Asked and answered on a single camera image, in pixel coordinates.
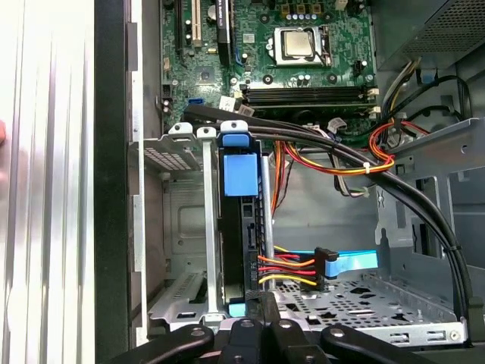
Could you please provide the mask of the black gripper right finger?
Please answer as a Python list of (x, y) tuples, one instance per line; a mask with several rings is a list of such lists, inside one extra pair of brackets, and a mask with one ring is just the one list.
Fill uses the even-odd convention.
[(317, 342), (307, 337), (299, 323), (280, 316), (272, 293), (266, 295), (266, 323), (270, 363), (429, 363), (408, 352), (345, 325), (333, 325), (319, 334)]

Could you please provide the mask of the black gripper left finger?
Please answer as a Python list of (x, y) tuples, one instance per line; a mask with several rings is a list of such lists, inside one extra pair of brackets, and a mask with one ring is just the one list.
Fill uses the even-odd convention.
[(128, 350), (107, 363), (260, 363), (264, 291), (249, 294), (242, 318), (221, 323), (217, 332), (191, 324)]

